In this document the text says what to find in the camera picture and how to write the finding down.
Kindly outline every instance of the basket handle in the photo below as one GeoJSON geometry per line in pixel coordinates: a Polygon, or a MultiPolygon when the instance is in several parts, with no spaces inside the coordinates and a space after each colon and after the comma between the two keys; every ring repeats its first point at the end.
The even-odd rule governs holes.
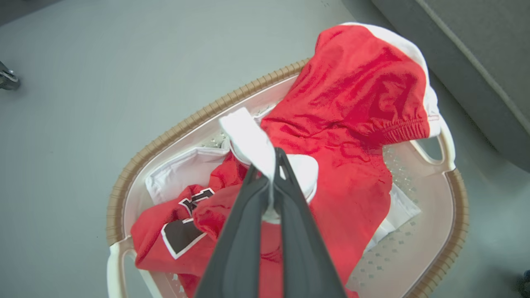
{"type": "Polygon", "coordinates": [[[109,298],[127,298],[125,272],[123,261],[126,255],[134,253],[131,236],[110,246],[110,256],[107,261],[107,291],[109,298]]]}
{"type": "Polygon", "coordinates": [[[428,163],[436,166],[440,169],[441,172],[453,171],[456,169],[455,158],[455,142],[453,141],[453,136],[451,131],[447,126],[447,123],[440,115],[440,135],[437,137],[438,143],[441,150],[441,160],[435,160],[425,150],[417,141],[410,141],[412,146],[418,151],[421,157],[428,163]]]}

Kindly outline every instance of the laundry basket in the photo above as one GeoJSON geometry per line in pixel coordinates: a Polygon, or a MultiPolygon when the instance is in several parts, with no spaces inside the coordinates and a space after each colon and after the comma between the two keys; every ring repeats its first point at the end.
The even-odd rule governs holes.
{"type": "MultiPolygon", "coordinates": [[[[281,101],[307,63],[303,60],[223,96],[166,131],[131,159],[114,185],[107,213],[109,296],[126,297],[123,259],[135,257],[130,230],[153,205],[145,179],[160,165],[193,147],[219,146],[218,120],[241,107],[263,113],[281,101]]],[[[429,157],[416,141],[384,148],[394,182],[422,210],[365,253],[347,287],[361,298],[427,297],[458,256],[469,226],[467,196],[454,164],[451,133],[442,121],[442,160],[429,157]]],[[[140,270],[153,297],[185,298],[176,274],[140,270]]]]}

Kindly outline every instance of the tan basket rim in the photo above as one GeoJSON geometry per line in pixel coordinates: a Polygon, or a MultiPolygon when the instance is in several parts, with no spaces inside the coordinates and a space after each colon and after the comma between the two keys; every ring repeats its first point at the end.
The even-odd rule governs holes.
{"type": "MultiPolygon", "coordinates": [[[[138,152],[121,172],[109,197],[109,205],[107,207],[108,245],[111,246],[125,238],[125,232],[123,230],[125,200],[132,183],[149,161],[188,132],[234,104],[286,78],[299,74],[308,61],[309,58],[290,64],[217,99],[166,131],[138,152]]],[[[444,245],[440,255],[432,262],[429,269],[418,280],[409,294],[406,295],[407,298],[428,297],[433,292],[442,278],[447,274],[456,257],[458,257],[458,253],[467,236],[469,229],[469,205],[462,176],[458,169],[446,173],[446,176],[453,193],[455,204],[455,216],[449,240],[444,245]]]]}

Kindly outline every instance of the metal object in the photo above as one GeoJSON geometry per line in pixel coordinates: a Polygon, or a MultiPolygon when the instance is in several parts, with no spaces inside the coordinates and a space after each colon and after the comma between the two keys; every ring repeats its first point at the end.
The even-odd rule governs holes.
{"type": "Polygon", "coordinates": [[[0,62],[0,89],[17,90],[20,87],[20,79],[15,73],[0,62]]]}

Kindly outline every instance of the red fabric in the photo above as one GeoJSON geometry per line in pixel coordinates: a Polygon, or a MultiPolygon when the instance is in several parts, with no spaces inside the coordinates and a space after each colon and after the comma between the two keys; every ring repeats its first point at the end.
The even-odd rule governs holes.
{"type": "MultiPolygon", "coordinates": [[[[364,26],[341,25],[320,34],[315,56],[262,121],[274,146],[319,163],[310,209],[343,284],[390,207],[392,176],[382,146],[429,136],[426,84],[423,69],[403,52],[364,26]]],[[[245,174],[232,155],[211,174],[208,186],[216,193],[193,212],[196,227],[209,237],[179,262],[164,251],[156,234],[164,223],[179,219],[179,206],[172,201],[145,211],[131,231],[137,266],[200,277],[245,174]],[[154,222],[155,227],[139,227],[154,222]]],[[[262,298],[282,295],[279,237],[279,226],[263,224],[262,298]]],[[[196,283],[181,281],[192,297],[196,283]]]]}

